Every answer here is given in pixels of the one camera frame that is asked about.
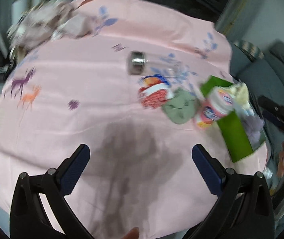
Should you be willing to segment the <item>person's hand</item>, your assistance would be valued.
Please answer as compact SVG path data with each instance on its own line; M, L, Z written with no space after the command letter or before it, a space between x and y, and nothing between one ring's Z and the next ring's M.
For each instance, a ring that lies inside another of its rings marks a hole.
M282 150L278 153L277 176L279 178L284 176L284 142L282 143Z

